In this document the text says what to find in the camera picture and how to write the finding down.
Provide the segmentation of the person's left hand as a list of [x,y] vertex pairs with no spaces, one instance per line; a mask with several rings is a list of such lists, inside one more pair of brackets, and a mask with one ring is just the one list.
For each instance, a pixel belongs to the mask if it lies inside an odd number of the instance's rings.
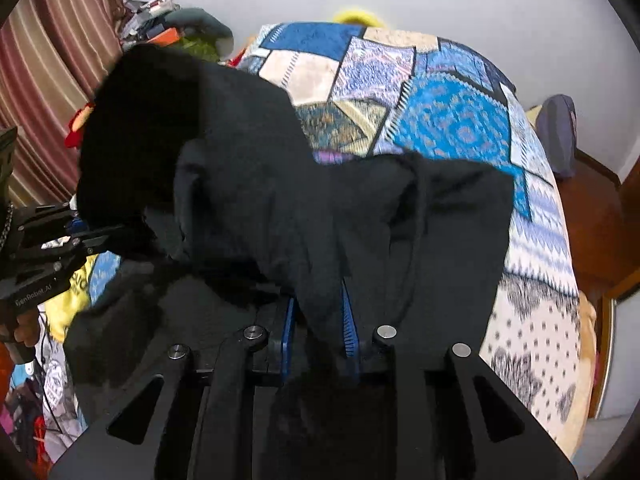
[[25,311],[16,318],[16,322],[15,330],[8,330],[5,325],[1,325],[1,336],[12,336],[15,341],[21,342],[28,348],[35,347],[40,335],[39,310],[33,308]]

